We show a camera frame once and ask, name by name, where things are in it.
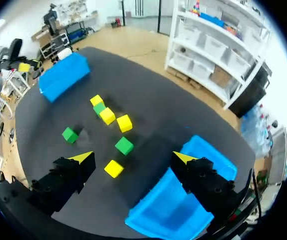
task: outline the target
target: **yellow cube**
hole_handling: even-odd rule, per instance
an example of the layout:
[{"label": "yellow cube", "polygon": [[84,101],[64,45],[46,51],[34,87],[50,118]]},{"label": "yellow cube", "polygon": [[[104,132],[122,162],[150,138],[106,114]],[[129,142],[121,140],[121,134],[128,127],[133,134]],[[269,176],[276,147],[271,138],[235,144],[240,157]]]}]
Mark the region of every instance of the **yellow cube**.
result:
[{"label": "yellow cube", "polygon": [[29,72],[29,70],[30,70],[30,64],[23,62],[19,63],[18,72],[27,73]]},{"label": "yellow cube", "polygon": [[118,117],[117,122],[122,133],[127,132],[133,128],[132,121],[130,121],[130,118],[127,114],[124,116]]},{"label": "yellow cube", "polygon": [[118,177],[118,175],[124,170],[123,166],[121,166],[115,160],[111,160],[107,166],[105,166],[104,170],[113,178]]},{"label": "yellow cube", "polygon": [[92,99],[90,99],[90,102],[93,106],[96,106],[97,104],[104,103],[104,100],[99,95],[94,96]]},{"label": "yellow cube", "polygon": [[102,110],[99,113],[99,116],[107,125],[111,124],[116,119],[115,114],[110,110],[109,107],[106,107],[104,110]]}]

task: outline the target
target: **cardboard box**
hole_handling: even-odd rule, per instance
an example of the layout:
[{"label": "cardboard box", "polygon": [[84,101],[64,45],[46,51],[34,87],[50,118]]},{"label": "cardboard box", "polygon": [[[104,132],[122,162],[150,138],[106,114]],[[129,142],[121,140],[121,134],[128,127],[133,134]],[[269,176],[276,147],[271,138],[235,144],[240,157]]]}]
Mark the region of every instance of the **cardboard box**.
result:
[{"label": "cardboard box", "polygon": [[221,67],[216,65],[213,74],[210,76],[210,79],[218,86],[225,88],[229,84],[230,79],[232,79],[232,76]]},{"label": "cardboard box", "polygon": [[52,36],[50,35],[49,30],[46,28],[45,30],[40,30],[31,36],[33,41],[38,41],[39,46],[43,47],[46,44],[50,43]]}]

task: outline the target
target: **storage bin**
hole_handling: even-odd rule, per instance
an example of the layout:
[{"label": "storage bin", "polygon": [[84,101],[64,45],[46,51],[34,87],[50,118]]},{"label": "storage bin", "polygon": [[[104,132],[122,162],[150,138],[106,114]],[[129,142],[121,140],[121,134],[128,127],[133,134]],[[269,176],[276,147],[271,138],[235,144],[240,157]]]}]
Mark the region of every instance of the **storage bin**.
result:
[{"label": "storage bin", "polygon": [[181,67],[185,70],[188,70],[189,65],[193,62],[191,53],[181,53],[178,50],[175,50],[173,55],[173,62],[178,67]]},{"label": "storage bin", "polygon": [[215,66],[214,72],[210,80],[217,84],[219,87],[225,89],[231,82],[232,76],[219,66]]},{"label": "storage bin", "polygon": [[254,53],[259,53],[263,47],[263,40],[259,33],[250,27],[244,27],[242,32],[242,40]]},{"label": "storage bin", "polygon": [[[183,145],[182,154],[206,157],[226,180],[234,180],[237,168],[208,142],[195,135]],[[214,218],[193,194],[187,194],[169,168],[153,189],[129,211],[125,224],[151,238],[191,240]]]},{"label": "storage bin", "polygon": [[53,102],[89,72],[87,58],[73,52],[40,76],[40,93]]},{"label": "storage bin", "polygon": [[178,37],[193,46],[196,46],[198,39],[200,37],[201,31],[194,26],[185,25],[180,22]]},{"label": "storage bin", "polygon": [[202,56],[193,60],[192,73],[201,80],[209,79],[214,70],[215,64]]},{"label": "storage bin", "polygon": [[206,34],[204,50],[211,56],[220,59],[227,48],[228,46],[223,44],[221,41],[218,41],[212,36]]},{"label": "storage bin", "polygon": [[250,68],[250,64],[232,49],[229,51],[227,66],[240,75],[244,75]]}]

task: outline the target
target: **wooden floor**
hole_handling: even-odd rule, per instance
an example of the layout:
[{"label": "wooden floor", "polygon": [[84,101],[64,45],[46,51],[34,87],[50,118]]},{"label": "wooden floor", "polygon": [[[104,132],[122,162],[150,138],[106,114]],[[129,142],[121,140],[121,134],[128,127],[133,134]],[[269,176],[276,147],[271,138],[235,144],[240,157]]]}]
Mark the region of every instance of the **wooden floor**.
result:
[{"label": "wooden floor", "polygon": [[[230,110],[223,110],[223,103],[220,99],[207,89],[203,87],[196,89],[188,82],[173,76],[165,70],[164,65],[168,48],[168,40],[168,36],[142,29],[132,27],[112,29],[107,27],[75,43],[73,48],[77,51],[77,48],[82,49],[84,47],[95,47],[134,61],[168,78],[179,87],[205,102],[234,129],[236,129],[236,131],[239,131],[239,119]],[[44,62],[43,67],[47,70],[52,67],[52,63],[47,60]],[[5,128],[7,130],[14,127],[15,119],[5,121]],[[8,143],[8,137],[4,137],[2,140],[2,152],[4,156],[2,171],[4,172],[6,180],[10,182],[12,176],[15,176],[18,180],[28,186],[18,154],[16,136],[12,144]]]}]

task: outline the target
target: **wooden block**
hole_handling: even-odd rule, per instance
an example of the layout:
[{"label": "wooden block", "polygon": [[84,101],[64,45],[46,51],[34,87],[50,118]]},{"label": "wooden block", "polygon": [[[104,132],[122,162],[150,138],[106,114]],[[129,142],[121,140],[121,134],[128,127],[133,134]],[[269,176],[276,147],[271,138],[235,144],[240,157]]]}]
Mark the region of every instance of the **wooden block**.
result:
[{"label": "wooden block", "polygon": [[62,136],[70,144],[73,144],[78,138],[78,135],[70,127],[67,127],[64,130]]},{"label": "wooden block", "polygon": [[190,79],[189,81],[190,85],[193,86],[195,89],[200,89],[201,86],[198,82],[196,82],[195,80]]},{"label": "wooden block", "polygon": [[181,72],[177,72],[177,74],[175,75],[177,78],[180,78],[181,80],[184,80],[185,82],[188,81],[189,77],[186,76],[185,74],[181,73]]},{"label": "wooden block", "polygon": [[130,153],[133,148],[134,145],[124,136],[116,143],[115,147],[121,152],[123,153],[123,155],[127,155],[128,153]]},{"label": "wooden block", "polygon": [[115,114],[110,110],[109,107],[106,107],[103,111],[101,111],[99,116],[107,125],[111,124],[116,119]]},{"label": "wooden block", "polygon": [[124,116],[118,117],[117,122],[122,133],[127,132],[133,128],[133,124],[127,114]]},{"label": "wooden block", "polygon": [[99,103],[104,103],[104,101],[99,95],[96,95],[92,99],[90,99],[90,102],[92,103],[93,106],[96,106]]},{"label": "wooden block", "polygon": [[176,74],[178,73],[178,71],[173,69],[172,67],[168,67],[167,72],[174,76],[176,76]]},{"label": "wooden block", "polygon": [[121,166],[115,160],[111,160],[107,166],[105,166],[104,170],[113,178],[118,177],[118,175],[124,170],[123,166]]},{"label": "wooden block", "polygon": [[95,105],[93,107],[93,110],[95,111],[95,113],[99,116],[99,114],[105,110],[106,106],[103,102],[98,103],[97,105]]}]

